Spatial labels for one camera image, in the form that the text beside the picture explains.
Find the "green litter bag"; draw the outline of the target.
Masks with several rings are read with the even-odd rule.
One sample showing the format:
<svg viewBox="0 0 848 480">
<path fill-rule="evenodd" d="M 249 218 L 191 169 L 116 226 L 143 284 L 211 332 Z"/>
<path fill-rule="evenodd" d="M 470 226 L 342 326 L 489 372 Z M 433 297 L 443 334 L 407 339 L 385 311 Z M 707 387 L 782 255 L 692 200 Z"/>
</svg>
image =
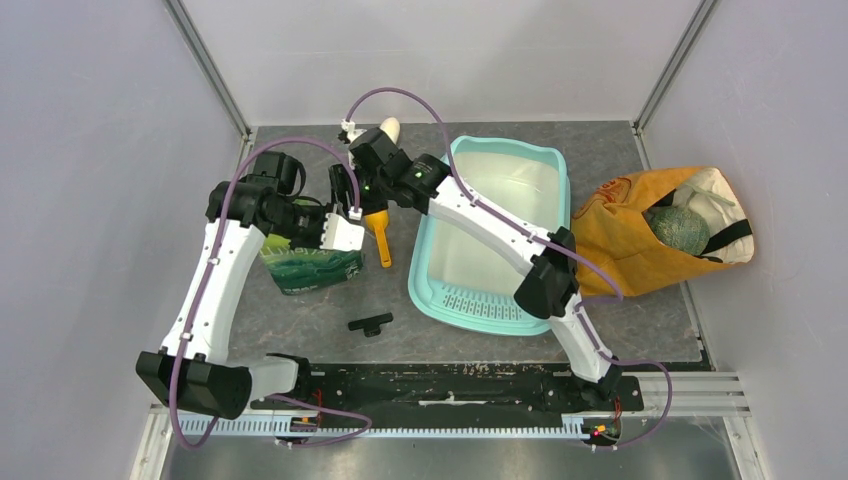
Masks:
<svg viewBox="0 0 848 480">
<path fill-rule="evenodd" d="M 265 219 L 264 206 L 269 200 L 261 207 Z M 291 201 L 319 203 L 311 197 L 297 197 Z M 364 268 L 361 251 L 292 248 L 288 239 L 271 234 L 270 230 L 259 250 L 259 258 L 285 295 L 298 295 L 346 282 Z"/>
</svg>

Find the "black bag clip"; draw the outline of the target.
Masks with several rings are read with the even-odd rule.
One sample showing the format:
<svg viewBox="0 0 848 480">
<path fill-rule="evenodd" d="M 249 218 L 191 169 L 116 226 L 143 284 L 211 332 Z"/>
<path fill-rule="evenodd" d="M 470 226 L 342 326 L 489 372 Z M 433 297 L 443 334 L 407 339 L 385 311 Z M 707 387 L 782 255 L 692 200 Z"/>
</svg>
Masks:
<svg viewBox="0 0 848 480">
<path fill-rule="evenodd" d="M 347 323 L 347 328 L 351 332 L 361 331 L 365 338 L 379 336 L 382 333 L 382 326 L 391 323 L 394 316 L 391 312 L 375 315 L 367 318 L 362 318 Z"/>
</svg>

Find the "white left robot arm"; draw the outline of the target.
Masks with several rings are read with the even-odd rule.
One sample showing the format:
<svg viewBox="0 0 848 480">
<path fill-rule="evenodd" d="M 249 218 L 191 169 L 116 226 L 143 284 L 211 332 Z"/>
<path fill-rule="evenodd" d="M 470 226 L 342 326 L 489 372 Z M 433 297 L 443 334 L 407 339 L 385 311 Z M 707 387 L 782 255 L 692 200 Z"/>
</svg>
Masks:
<svg viewBox="0 0 848 480">
<path fill-rule="evenodd" d="M 290 408 L 314 393 L 309 362 L 269 353 L 252 365 L 228 362 L 229 338 L 247 274 L 264 242 L 282 233 L 317 246 L 325 209 L 298 203 L 305 168 L 285 153 L 259 156 L 230 198 L 227 181 L 209 195 L 201 256 L 187 297 L 156 352 L 140 353 L 135 370 L 165 406 L 235 419 L 253 401 L 276 394 Z"/>
</svg>

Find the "orange plastic scoop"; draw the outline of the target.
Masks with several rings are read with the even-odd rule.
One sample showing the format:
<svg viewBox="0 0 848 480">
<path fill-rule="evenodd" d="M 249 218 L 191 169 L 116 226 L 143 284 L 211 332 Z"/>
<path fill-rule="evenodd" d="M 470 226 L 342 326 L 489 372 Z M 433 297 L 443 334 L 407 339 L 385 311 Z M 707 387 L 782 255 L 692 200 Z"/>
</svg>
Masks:
<svg viewBox="0 0 848 480">
<path fill-rule="evenodd" d="M 390 268 L 392 266 L 392 258 L 386 235 L 390 220 L 388 210 L 384 209 L 368 214 L 364 219 L 366 227 L 374 234 L 380 265 L 383 268 Z"/>
</svg>

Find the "teal plastic litter box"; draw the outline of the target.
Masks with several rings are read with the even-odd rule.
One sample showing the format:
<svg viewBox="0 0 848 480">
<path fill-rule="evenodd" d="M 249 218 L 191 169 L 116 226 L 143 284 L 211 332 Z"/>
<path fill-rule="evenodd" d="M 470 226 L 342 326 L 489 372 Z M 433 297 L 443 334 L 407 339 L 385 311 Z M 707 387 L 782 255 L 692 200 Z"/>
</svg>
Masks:
<svg viewBox="0 0 848 480">
<path fill-rule="evenodd" d="M 571 192 L 563 155 L 519 140 L 460 136 L 451 144 L 467 190 L 500 217 L 472 206 L 454 183 L 422 217 L 408 292 L 425 315 L 448 325 L 502 336 L 536 336 L 547 320 L 522 309 L 513 295 L 543 247 L 528 231 L 570 225 Z"/>
</svg>

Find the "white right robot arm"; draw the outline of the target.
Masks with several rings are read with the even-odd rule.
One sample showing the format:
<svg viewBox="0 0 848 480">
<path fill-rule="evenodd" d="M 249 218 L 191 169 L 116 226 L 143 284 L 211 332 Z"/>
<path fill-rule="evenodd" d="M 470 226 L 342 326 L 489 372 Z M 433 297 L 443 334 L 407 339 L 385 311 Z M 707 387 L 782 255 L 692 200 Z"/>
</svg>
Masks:
<svg viewBox="0 0 848 480">
<path fill-rule="evenodd" d="M 347 188 L 353 215 L 393 202 L 451 224 L 492 249 L 522 275 L 513 298 L 524 312 L 549 323 L 569 359 L 579 400 L 601 409 L 616 398 L 622 369 L 588 319 L 570 230 L 550 232 L 488 204 L 450 164 L 429 154 L 411 159 L 395 134 L 380 127 L 344 122 L 339 139 L 357 177 Z"/>
</svg>

